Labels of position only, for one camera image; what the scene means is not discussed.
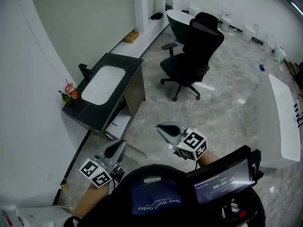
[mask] person's arm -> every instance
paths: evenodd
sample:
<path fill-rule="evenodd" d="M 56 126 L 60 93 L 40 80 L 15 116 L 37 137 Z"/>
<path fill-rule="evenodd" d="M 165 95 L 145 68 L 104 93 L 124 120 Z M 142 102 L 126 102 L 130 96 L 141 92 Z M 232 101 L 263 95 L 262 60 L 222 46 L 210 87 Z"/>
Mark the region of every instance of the person's arm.
<path fill-rule="evenodd" d="M 218 160 L 219 158 L 214 155 L 212 152 L 210 152 L 209 150 L 207 150 L 198 160 L 198 164 L 200 167 L 204 167 L 216 160 Z"/>
<path fill-rule="evenodd" d="M 97 188 L 93 184 L 89 186 L 85 194 L 73 212 L 73 216 L 84 217 L 104 197 L 108 196 L 109 183 Z"/>

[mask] qr code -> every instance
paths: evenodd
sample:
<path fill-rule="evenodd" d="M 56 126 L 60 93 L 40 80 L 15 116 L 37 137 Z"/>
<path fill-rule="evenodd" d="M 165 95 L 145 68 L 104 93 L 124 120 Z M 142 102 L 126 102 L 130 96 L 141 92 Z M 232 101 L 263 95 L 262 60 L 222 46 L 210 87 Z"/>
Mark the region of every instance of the qr code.
<path fill-rule="evenodd" d="M 203 154 L 204 151 L 206 151 L 206 141 L 204 141 L 203 144 L 199 147 L 199 149 L 196 150 L 197 159 Z"/>
<path fill-rule="evenodd" d="M 96 184 L 97 187 L 102 186 L 103 184 L 109 182 L 111 179 L 109 178 L 109 176 L 105 173 L 102 172 L 99 175 L 95 176 L 92 179 L 92 182 L 94 182 Z"/>
<path fill-rule="evenodd" d="M 191 159 L 191 160 L 194 160 L 194 154 L 190 151 L 187 151 L 187 150 L 183 150 L 183 149 L 179 149 L 179 152 L 180 152 L 180 155 L 182 157 L 185 157 L 185 158 L 188 158 L 188 159 Z"/>
<path fill-rule="evenodd" d="M 87 177 L 90 177 L 95 170 L 98 168 L 96 164 L 94 164 L 92 161 L 89 161 L 82 169 L 81 172 L 86 175 Z"/>
<path fill-rule="evenodd" d="M 196 148 L 204 138 L 194 132 L 192 132 L 183 142 L 186 143 L 192 149 Z"/>

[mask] faucet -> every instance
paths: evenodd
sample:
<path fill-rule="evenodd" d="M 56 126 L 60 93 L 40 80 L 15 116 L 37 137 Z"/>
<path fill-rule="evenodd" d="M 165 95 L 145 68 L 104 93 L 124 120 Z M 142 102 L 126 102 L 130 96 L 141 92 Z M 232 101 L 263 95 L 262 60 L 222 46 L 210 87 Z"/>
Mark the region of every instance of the faucet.
<path fill-rule="evenodd" d="M 80 64 L 78 67 L 79 67 L 80 71 L 82 72 L 82 75 L 84 76 L 84 79 L 86 81 L 90 81 L 91 75 L 92 75 L 92 71 L 90 69 L 86 69 L 87 65 Z"/>

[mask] bottle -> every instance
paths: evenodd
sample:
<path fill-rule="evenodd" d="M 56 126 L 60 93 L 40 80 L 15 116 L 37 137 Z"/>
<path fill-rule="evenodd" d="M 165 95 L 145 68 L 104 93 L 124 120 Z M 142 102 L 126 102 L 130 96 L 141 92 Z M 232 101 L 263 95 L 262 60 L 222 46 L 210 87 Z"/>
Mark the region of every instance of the bottle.
<path fill-rule="evenodd" d="M 61 96 L 62 96 L 62 99 L 64 102 L 66 102 L 67 104 L 70 104 L 70 105 L 74 104 L 74 101 L 72 100 L 72 98 L 70 96 L 61 92 L 60 90 L 59 90 L 59 93 L 61 93 Z"/>

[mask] timer display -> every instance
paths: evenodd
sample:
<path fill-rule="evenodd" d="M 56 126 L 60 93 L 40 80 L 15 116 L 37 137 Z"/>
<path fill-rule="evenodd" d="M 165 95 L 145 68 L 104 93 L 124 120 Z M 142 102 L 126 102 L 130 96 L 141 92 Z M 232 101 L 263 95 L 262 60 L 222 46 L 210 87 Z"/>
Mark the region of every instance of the timer display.
<path fill-rule="evenodd" d="M 239 192 L 252 184 L 247 159 L 224 172 L 194 184 L 200 204 L 220 198 L 230 192 Z"/>

